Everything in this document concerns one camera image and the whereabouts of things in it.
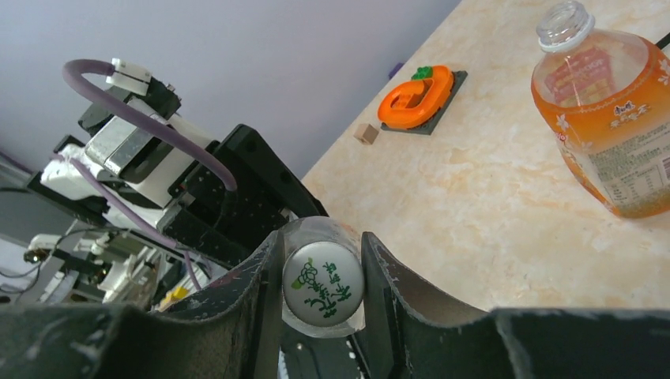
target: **bottle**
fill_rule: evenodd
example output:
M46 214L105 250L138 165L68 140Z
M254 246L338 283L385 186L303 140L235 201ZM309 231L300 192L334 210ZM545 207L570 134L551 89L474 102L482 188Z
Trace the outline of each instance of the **bottle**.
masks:
M282 319L314 338L344 337L365 325L360 236L329 217L284 225Z
M594 28L579 2L537 25L547 54L533 71L537 109L574 177L607 209L670 209L670 61L650 41Z

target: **bottle neck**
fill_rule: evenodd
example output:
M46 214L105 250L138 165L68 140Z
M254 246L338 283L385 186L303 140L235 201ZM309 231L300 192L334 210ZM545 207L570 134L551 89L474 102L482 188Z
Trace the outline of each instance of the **bottle neck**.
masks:
M580 2L553 6L536 28L540 48L548 53L572 50L582 43L595 24L595 17L586 12Z

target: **beige table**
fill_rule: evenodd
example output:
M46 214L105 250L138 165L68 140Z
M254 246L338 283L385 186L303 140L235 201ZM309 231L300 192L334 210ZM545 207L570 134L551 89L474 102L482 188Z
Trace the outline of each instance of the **beige table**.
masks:
M463 0L304 179L330 215L474 306L670 307L670 214L619 220L573 179L533 105L536 23L557 1ZM670 2L586 0L597 28L653 42ZM419 66L469 77L430 137L381 132L377 107Z

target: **wooden cube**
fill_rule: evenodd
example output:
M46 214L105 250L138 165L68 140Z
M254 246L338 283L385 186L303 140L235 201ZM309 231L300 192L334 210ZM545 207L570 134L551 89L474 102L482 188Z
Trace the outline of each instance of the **wooden cube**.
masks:
M361 144L372 144L377 138L379 130L370 124L360 124L354 133L354 138L360 141Z

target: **table surface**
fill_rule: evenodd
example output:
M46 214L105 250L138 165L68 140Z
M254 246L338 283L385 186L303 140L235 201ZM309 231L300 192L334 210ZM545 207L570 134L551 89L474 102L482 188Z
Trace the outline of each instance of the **table surface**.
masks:
M483 309L670 307L670 212L611 215L577 184L530 93L535 27L556 0L463 0L304 178L329 214ZM653 42L670 2L583 2L597 28ZM417 67L469 76L429 137L381 131L383 96Z

